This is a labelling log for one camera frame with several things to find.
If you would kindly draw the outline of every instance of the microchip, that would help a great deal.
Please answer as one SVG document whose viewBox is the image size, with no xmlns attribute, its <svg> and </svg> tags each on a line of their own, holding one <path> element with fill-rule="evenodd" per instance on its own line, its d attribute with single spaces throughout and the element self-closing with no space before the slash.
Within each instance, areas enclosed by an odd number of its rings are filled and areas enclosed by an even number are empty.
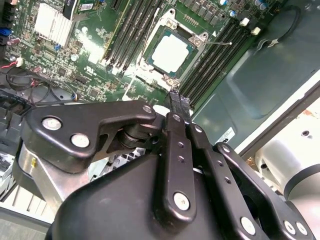
<svg viewBox="0 0 320 240">
<path fill-rule="evenodd" d="M 96 98 L 98 96 L 99 92 L 97 90 L 91 89 L 90 96 L 93 98 Z"/>
<path fill-rule="evenodd" d="M 217 17 L 215 16 L 215 17 L 213 17 L 213 19 L 211 20 L 210 24 L 211 24 L 211 25 L 216 25 L 218 21 L 219 21 L 219 18 L 217 18 Z"/>
<path fill-rule="evenodd" d="M 65 75 L 66 75 L 66 72 L 67 72 L 67 70 L 65 70 L 65 69 L 62 68 L 62 67 L 59 67 L 58 74 L 59 74 L 60 76 L 65 76 Z"/>
</svg>

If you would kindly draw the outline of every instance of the red wire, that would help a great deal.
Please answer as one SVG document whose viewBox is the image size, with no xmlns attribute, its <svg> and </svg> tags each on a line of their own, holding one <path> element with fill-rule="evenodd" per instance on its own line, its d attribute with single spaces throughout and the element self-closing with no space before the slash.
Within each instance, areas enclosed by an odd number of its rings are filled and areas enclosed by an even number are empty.
<svg viewBox="0 0 320 240">
<path fill-rule="evenodd" d="M 0 69 L 7 69 L 7 68 L 11 68 L 13 65 L 16 65 L 18 63 L 18 61 L 14 61 L 12 63 L 10 63 L 9 65 L 5 65 L 0 67 Z"/>
</svg>

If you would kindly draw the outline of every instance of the cable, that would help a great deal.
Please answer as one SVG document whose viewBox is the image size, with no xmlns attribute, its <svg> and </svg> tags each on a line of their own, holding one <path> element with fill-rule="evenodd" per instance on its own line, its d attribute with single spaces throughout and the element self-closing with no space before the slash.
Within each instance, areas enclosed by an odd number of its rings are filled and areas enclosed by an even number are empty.
<svg viewBox="0 0 320 240">
<path fill-rule="evenodd" d="M 281 9 L 278 10 L 278 14 L 284 13 L 284 12 L 289 12 L 289 11 L 294 11 L 295 12 L 295 17 L 293 20 L 293 23 L 291 25 L 291 27 L 289 28 L 289 30 L 282 36 L 275 38 L 273 40 L 270 39 L 263 39 L 258 43 L 257 46 L 257 51 L 259 51 L 260 49 L 263 48 L 263 46 L 267 46 L 268 48 L 273 47 L 274 45 L 283 42 L 285 39 L 287 39 L 288 37 L 290 37 L 292 35 L 292 33 L 296 30 L 296 28 L 298 27 L 300 21 L 301 21 L 301 9 L 298 6 L 295 5 L 288 5 L 285 6 Z"/>
</svg>

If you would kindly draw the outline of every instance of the metal rivet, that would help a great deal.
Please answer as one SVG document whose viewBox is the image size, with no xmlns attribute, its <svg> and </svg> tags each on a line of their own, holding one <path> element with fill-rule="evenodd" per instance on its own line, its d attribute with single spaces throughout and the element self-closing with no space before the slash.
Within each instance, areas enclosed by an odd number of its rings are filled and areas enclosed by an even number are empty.
<svg viewBox="0 0 320 240">
<path fill-rule="evenodd" d="M 300 222 L 297 221 L 295 224 L 303 235 L 308 235 L 306 228 Z"/>
<path fill-rule="evenodd" d="M 42 126 L 44 126 L 48 130 L 56 131 L 62 127 L 62 124 L 58 119 L 48 117 L 42 121 Z"/>
<path fill-rule="evenodd" d="M 173 115 L 173 118 L 174 118 L 176 121 L 181 122 L 181 119 L 180 119 L 180 117 L 179 117 L 178 115 L 174 114 L 174 115 Z"/>
<path fill-rule="evenodd" d="M 195 125 L 194 128 L 198 133 L 202 133 L 202 129 L 198 125 Z"/>
<path fill-rule="evenodd" d="M 246 230 L 246 232 L 250 235 L 255 235 L 256 234 L 256 229 L 254 224 L 249 220 L 247 217 L 242 217 L 240 219 L 241 225 Z"/>
<path fill-rule="evenodd" d="M 81 133 L 73 135 L 71 137 L 71 142 L 73 145 L 79 148 L 86 148 L 90 144 L 89 138 L 86 135 Z"/>
<path fill-rule="evenodd" d="M 291 225 L 290 222 L 288 221 L 283 221 L 284 226 L 286 228 L 286 230 L 291 233 L 292 235 L 296 235 L 296 230 L 294 229 L 294 226 Z"/>
<path fill-rule="evenodd" d="M 227 152 L 230 153 L 230 149 L 226 146 L 226 145 L 222 145 L 222 149 Z"/>
<path fill-rule="evenodd" d="M 144 110 L 145 112 L 147 112 L 148 114 L 152 113 L 151 108 L 150 108 L 149 106 L 147 106 L 147 105 L 144 105 L 144 106 L 143 106 L 143 110 Z"/>
<path fill-rule="evenodd" d="M 186 211 L 190 207 L 190 202 L 189 202 L 188 198 L 180 192 L 176 192 L 173 195 L 173 200 L 174 200 L 175 205 L 182 211 Z"/>
</svg>

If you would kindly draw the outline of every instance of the resistor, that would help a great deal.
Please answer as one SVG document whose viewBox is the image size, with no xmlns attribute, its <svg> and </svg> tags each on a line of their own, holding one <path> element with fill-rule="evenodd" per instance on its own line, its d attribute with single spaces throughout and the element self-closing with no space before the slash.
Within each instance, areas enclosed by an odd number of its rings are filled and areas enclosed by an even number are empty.
<svg viewBox="0 0 320 240">
<path fill-rule="evenodd" d="M 18 45 L 20 42 L 21 42 L 20 38 L 12 38 L 6 44 L 8 46 L 15 46 L 15 45 Z"/>
</svg>

